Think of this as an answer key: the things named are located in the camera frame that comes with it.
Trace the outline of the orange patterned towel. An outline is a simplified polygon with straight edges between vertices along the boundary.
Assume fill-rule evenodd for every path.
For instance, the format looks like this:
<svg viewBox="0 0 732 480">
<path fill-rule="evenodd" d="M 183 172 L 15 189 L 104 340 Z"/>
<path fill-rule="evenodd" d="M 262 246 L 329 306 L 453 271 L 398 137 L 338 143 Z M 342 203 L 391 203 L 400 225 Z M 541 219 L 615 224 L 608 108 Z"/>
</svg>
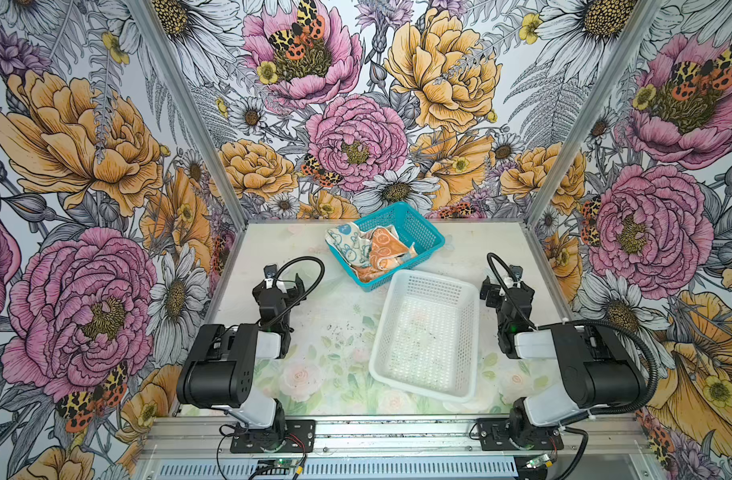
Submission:
<svg viewBox="0 0 732 480">
<path fill-rule="evenodd" d="M 379 226 L 371 231 L 373 233 L 371 265 L 365 268 L 354 267 L 354 272 L 361 282 L 375 281 L 418 256 L 414 245 L 407 246 L 400 240 L 393 225 Z"/>
</svg>

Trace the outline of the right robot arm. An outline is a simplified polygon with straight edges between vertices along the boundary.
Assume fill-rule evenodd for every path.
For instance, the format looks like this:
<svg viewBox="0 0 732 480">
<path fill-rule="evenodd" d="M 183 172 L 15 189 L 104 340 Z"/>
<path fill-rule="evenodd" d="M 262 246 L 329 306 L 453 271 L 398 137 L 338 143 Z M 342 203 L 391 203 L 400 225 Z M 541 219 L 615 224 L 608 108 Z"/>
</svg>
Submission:
<svg viewBox="0 0 732 480">
<path fill-rule="evenodd" d="M 653 397 L 659 376 L 652 350 L 630 329 L 604 320 L 563 320 L 536 326 L 535 291 L 515 268 L 494 271 L 480 289 L 497 314 L 497 340 L 514 360 L 554 360 L 559 380 L 521 397 L 505 418 L 481 418 L 474 431 L 484 450 L 561 448 L 561 433 L 594 415 L 626 414 Z"/>
</svg>

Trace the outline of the blue and cream towel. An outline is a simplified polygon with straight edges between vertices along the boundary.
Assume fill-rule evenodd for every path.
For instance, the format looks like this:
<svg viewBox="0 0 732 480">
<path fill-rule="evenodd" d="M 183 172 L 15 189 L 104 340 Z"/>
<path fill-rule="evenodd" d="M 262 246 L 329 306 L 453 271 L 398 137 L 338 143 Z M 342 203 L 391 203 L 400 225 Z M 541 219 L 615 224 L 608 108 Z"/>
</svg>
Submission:
<svg viewBox="0 0 732 480">
<path fill-rule="evenodd" d="M 329 229 L 325 240 L 351 267 L 365 268 L 371 265 L 371 230 L 362 230 L 350 222 Z"/>
</svg>

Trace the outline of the teal plastic basket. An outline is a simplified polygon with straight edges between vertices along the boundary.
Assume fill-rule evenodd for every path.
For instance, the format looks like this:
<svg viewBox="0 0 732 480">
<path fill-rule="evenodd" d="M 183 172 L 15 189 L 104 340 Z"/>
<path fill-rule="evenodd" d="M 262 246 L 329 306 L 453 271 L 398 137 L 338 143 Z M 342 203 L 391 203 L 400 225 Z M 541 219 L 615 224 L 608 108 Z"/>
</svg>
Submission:
<svg viewBox="0 0 732 480">
<path fill-rule="evenodd" d="M 430 259 L 446 243 L 440 231 L 405 202 L 334 226 L 324 239 L 345 272 L 366 292 Z"/>
</svg>

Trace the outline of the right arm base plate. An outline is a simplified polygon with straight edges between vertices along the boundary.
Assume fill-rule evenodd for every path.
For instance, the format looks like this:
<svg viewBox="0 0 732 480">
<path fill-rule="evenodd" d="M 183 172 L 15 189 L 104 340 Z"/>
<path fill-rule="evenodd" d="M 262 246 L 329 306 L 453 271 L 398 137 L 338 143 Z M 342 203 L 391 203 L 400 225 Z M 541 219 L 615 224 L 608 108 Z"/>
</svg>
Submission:
<svg viewBox="0 0 732 480">
<path fill-rule="evenodd" d="M 557 428 L 518 426 L 509 418 L 478 419 L 472 429 L 483 451 L 560 451 L 564 449 Z"/>
</svg>

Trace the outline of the white plastic basket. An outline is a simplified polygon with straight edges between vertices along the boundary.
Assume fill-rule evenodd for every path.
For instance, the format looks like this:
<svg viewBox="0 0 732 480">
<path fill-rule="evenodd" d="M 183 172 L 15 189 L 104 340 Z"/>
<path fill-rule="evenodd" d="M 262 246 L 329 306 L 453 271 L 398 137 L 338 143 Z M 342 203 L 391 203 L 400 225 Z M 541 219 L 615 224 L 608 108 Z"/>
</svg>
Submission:
<svg viewBox="0 0 732 480">
<path fill-rule="evenodd" d="M 401 270 L 391 278 L 369 371 L 390 387 L 465 403 L 476 392 L 479 336 L 475 285 Z"/>
</svg>

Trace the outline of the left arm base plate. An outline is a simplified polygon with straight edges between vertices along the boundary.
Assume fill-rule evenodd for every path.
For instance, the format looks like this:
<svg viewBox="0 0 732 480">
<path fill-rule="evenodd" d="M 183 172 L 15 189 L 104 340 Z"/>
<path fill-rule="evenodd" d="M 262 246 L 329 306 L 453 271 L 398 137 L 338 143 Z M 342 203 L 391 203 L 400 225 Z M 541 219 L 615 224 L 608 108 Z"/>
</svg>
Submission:
<svg viewBox="0 0 732 480">
<path fill-rule="evenodd" d="M 314 450 L 317 422 L 285 420 L 265 429 L 250 429 L 231 441 L 232 454 L 308 454 Z"/>
</svg>

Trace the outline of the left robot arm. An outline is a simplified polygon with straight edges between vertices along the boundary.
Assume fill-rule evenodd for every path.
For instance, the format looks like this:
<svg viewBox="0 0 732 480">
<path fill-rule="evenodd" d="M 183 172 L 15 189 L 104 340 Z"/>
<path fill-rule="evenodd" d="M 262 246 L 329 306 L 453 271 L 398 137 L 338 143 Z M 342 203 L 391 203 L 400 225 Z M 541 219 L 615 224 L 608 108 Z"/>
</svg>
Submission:
<svg viewBox="0 0 732 480">
<path fill-rule="evenodd" d="M 266 266 L 264 279 L 252 290 L 258 321 L 199 329 L 177 381 L 179 403 L 224 414 L 240 449 L 277 451 L 296 443 L 281 402 L 254 384 L 258 362 L 289 353 L 294 332 L 290 311 L 306 293 L 299 276 L 281 280 L 281 272 Z"/>
</svg>

